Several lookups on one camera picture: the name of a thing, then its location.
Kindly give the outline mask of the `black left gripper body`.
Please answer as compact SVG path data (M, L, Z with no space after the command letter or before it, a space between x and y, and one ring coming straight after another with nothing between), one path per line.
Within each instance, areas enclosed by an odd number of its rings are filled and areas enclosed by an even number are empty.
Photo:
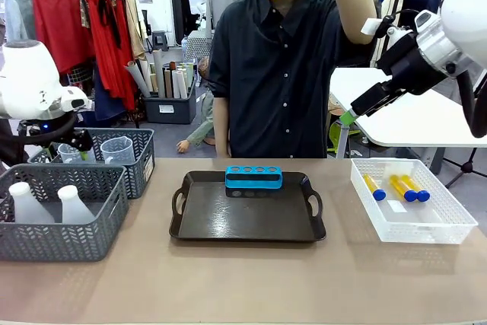
M48 121L23 119L18 125L18 138L22 139L55 139L57 131Z

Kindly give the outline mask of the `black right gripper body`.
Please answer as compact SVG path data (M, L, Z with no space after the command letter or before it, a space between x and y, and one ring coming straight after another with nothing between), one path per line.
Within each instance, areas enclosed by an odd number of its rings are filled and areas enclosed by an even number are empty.
M378 59L377 67L391 77L381 84L387 95L421 95L446 78L424 59L416 37L416 33L408 33Z

